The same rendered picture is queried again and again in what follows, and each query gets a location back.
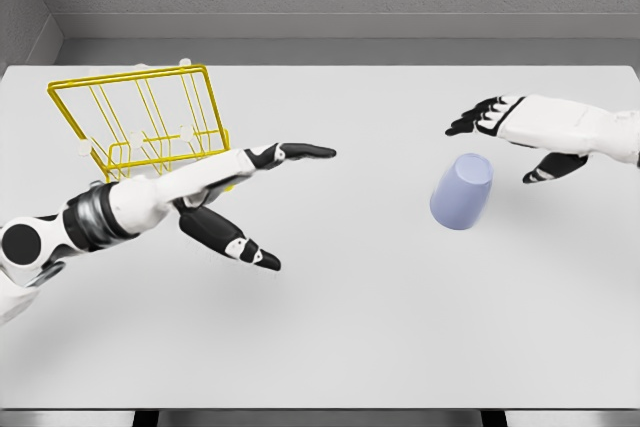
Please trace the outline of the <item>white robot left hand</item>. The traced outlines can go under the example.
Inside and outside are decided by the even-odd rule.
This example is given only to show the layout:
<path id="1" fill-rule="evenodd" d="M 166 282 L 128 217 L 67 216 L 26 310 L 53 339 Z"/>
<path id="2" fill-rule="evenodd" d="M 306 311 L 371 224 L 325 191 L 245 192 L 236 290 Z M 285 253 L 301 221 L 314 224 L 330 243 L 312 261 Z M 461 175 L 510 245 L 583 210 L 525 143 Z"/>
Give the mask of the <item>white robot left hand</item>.
<path id="1" fill-rule="evenodd" d="M 157 182 L 157 198 L 177 208 L 180 229 L 197 242 L 228 258 L 278 271 L 281 262 L 276 256 L 260 248 L 239 227 L 208 209 L 207 205 L 228 186 L 285 161 L 335 156 L 336 151 L 332 148 L 306 143 L 275 143 L 229 150 L 161 178 Z"/>

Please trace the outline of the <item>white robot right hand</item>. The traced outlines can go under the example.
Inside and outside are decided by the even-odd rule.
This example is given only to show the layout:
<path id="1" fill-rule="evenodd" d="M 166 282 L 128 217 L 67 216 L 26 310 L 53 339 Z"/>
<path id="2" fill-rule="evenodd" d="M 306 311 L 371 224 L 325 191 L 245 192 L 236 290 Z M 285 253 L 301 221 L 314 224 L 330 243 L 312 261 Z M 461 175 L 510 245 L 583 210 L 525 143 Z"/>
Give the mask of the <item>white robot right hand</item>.
<path id="1" fill-rule="evenodd" d="M 447 136 L 472 133 L 549 153 L 531 171 L 525 184 L 564 177 L 583 167 L 595 151 L 601 128 L 611 114 L 591 105 L 540 95 L 485 99 L 462 113 Z"/>

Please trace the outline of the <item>lavender plastic cup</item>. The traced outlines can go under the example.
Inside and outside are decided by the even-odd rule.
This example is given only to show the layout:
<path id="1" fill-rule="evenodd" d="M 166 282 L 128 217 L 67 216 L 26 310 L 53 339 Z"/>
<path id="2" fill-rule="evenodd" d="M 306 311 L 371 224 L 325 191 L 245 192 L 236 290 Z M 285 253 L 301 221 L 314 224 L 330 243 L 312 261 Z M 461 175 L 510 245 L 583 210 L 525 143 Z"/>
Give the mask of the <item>lavender plastic cup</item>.
<path id="1" fill-rule="evenodd" d="M 430 199 L 434 219 L 452 230 L 467 230 L 481 216 L 492 187 L 494 170 L 485 157 L 466 153 L 445 172 Z"/>

